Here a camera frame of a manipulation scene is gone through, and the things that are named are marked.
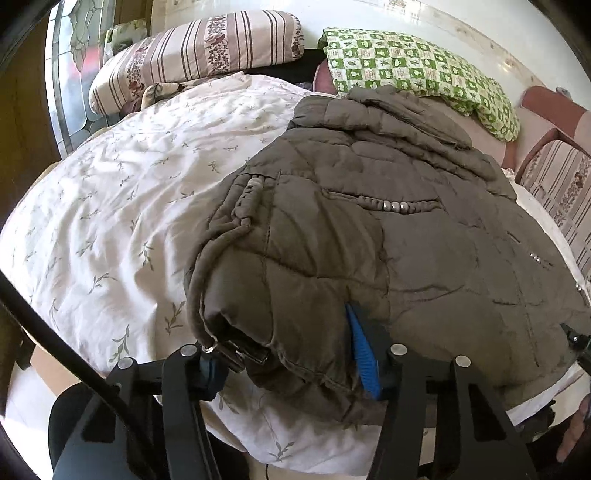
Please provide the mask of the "person's hand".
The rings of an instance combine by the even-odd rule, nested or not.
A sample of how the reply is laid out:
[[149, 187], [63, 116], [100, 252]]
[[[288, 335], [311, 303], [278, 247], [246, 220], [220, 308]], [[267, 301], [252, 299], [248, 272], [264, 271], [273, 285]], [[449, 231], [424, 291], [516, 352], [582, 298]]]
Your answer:
[[571, 418], [570, 424], [564, 433], [562, 443], [557, 451], [556, 459], [564, 463], [573, 451], [585, 431], [585, 421], [590, 417], [590, 395], [586, 395], [581, 401], [578, 410]]

